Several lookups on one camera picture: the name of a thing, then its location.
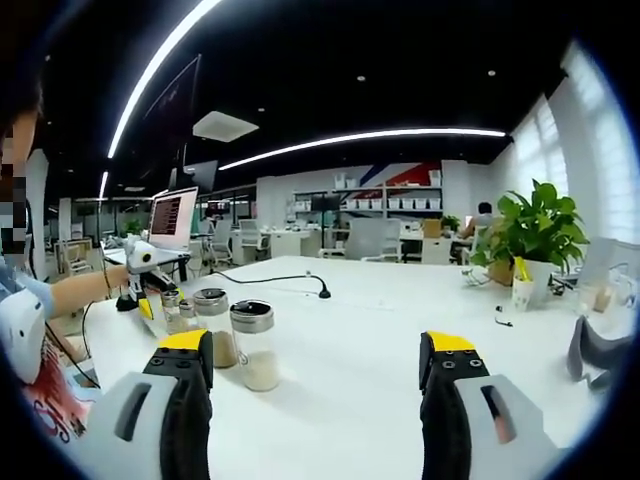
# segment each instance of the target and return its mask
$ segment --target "green plant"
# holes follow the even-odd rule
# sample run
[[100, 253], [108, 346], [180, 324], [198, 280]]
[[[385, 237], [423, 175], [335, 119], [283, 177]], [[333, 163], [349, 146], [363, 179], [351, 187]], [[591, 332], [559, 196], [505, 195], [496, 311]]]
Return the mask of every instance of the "green plant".
[[568, 268], [569, 259], [582, 259], [576, 245], [586, 245], [577, 222], [582, 218], [570, 197], [558, 198], [551, 183], [533, 180], [531, 201], [509, 191], [498, 201], [502, 221], [485, 230], [471, 261], [486, 266], [514, 257], [539, 262], [551, 262]]
[[142, 225], [140, 224], [140, 220], [134, 218], [133, 220], [129, 220], [124, 224], [124, 233], [131, 233], [132, 235], [140, 235], [142, 232]]
[[440, 225], [442, 228], [449, 227], [452, 232], [457, 232], [460, 228], [460, 219], [455, 215], [445, 215], [440, 220]]

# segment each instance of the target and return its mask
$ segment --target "paper cup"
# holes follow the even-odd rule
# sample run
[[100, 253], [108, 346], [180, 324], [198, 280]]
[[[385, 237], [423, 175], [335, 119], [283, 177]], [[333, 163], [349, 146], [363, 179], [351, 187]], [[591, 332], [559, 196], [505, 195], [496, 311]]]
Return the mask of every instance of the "paper cup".
[[526, 312], [533, 295], [534, 282], [525, 282], [514, 278], [511, 287], [511, 304], [516, 312]]

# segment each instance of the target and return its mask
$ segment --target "yellow object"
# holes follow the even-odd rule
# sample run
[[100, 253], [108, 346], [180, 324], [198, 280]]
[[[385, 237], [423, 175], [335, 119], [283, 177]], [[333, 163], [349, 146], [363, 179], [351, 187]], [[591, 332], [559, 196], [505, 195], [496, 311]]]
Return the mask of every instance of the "yellow object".
[[138, 300], [138, 309], [149, 320], [153, 320], [153, 312], [151, 311], [151, 304], [148, 298], [141, 298]]
[[198, 350], [200, 348], [200, 339], [207, 332], [207, 329], [202, 329], [170, 335], [160, 341], [160, 348], [186, 348], [187, 350]]
[[446, 333], [427, 331], [433, 341], [433, 349], [436, 352], [453, 352], [456, 350], [475, 350], [476, 347], [470, 341], [456, 337], [455, 335], [447, 335]]
[[525, 261], [522, 259], [522, 257], [516, 257], [515, 260], [516, 260], [516, 266], [520, 271], [520, 275], [522, 276], [522, 279], [525, 282], [530, 282], [531, 276], [529, 275], [529, 271], [527, 270], [527, 264], [525, 263]]

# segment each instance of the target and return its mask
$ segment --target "person sitting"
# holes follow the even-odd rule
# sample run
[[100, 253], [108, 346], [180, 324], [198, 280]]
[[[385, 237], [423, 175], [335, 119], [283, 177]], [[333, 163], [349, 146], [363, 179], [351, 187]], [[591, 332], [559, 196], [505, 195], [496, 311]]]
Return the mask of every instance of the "person sitting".
[[492, 207], [489, 202], [481, 202], [478, 205], [478, 215], [474, 215], [471, 220], [469, 220], [469, 224], [467, 228], [465, 228], [459, 237], [462, 240], [466, 240], [469, 237], [473, 237], [476, 227], [486, 228], [493, 225], [493, 221], [495, 220], [492, 213]]

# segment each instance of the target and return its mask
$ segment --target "plant pot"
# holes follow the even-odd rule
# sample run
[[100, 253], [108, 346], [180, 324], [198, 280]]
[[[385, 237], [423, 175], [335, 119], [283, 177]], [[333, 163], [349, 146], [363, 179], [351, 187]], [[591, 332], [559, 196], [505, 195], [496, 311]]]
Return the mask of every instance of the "plant pot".
[[529, 300], [530, 307], [538, 307], [543, 304], [549, 294], [549, 277], [556, 269], [556, 266], [550, 262], [537, 262], [535, 260], [525, 260], [527, 271], [531, 275], [533, 281], [533, 292]]
[[511, 265], [510, 262], [493, 262], [489, 265], [487, 273], [491, 280], [505, 287], [510, 287], [513, 283], [513, 265]]

